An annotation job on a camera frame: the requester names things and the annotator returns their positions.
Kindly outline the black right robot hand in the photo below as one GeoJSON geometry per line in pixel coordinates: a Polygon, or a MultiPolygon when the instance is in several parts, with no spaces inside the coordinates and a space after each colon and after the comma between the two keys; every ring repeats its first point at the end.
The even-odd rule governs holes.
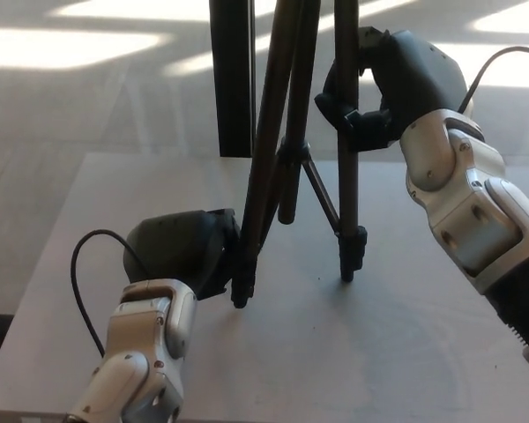
{"type": "Polygon", "coordinates": [[[379,108],[362,114],[349,101],[339,100],[335,65],[314,99],[327,122],[350,137],[351,152],[385,149],[425,114],[458,110],[467,87],[454,59],[408,30],[391,33],[363,26],[358,34],[358,71],[371,71],[381,93],[379,108]]]}

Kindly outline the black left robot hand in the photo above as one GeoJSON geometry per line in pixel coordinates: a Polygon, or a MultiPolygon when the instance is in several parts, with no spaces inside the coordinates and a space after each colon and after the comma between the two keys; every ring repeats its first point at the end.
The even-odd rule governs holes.
{"type": "Polygon", "coordinates": [[[177,279],[202,301],[226,291],[239,238],[231,208],[144,219],[127,235],[123,268],[131,283],[177,279]]]}

